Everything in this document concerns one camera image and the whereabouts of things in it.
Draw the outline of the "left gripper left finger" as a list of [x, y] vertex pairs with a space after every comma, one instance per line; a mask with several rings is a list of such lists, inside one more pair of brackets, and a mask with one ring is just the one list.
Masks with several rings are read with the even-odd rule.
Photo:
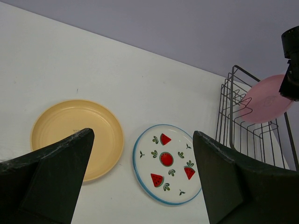
[[2, 224], [69, 224], [91, 155], [94, 132], [73, 135], [0, 164]]

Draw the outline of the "yellow plate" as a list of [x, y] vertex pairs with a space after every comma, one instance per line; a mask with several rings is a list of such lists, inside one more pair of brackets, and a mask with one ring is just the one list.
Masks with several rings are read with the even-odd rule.
[[94, 132], [93, 148], [84, 181], [93, 181], [109, 172], [119, 161], [124, 134], [118, 119], [104, 106], [75, 99], [55, 104], [33, 125], [30, 146], [33, 151], [58, 142], [84, 128]]

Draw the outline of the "pink plate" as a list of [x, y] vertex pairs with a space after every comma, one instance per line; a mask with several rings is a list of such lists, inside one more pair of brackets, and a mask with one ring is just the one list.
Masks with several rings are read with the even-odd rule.
[[284, 75], [268, 77], [254, 85], [240, 103], [241, 118], [253, 124], [272, 121], [285, 113], [294, 103], [280, 95]]

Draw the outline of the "dark wire dish rack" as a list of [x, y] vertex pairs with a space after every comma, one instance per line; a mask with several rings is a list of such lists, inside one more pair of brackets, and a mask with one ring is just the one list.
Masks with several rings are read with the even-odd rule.
[[221, 84], [215, 139], [258, 161], [298, 171], [299, 152], [288, 113], [265, 123], [244, 120], [250, 99], [245, 96], [260, 81], [242, 67], [234, 65]]

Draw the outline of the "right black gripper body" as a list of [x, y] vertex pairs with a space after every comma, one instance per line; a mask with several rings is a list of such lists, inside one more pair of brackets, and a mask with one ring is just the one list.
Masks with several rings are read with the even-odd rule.
[[281, 35], [284, 56], [288, 68], [281, 83], [280, 95], [293, 101], [299, 100], [299, 27], [293, 27]]

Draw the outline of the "white blue-rimmed fruit plate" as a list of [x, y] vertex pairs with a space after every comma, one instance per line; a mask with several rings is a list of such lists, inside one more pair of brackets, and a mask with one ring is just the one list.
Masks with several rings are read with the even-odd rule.
[[176, 126], [146, 129], [135, 142], [132, 164], [140, 186], [160, 203], [182, 205], [202, 191], [193, 139]]

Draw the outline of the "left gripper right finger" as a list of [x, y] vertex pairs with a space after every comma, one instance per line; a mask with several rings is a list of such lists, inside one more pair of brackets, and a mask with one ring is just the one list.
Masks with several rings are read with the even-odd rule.
[[298, 223], [298, 172], [255, 160], [199, 131], [193, 150], [210, 223]]

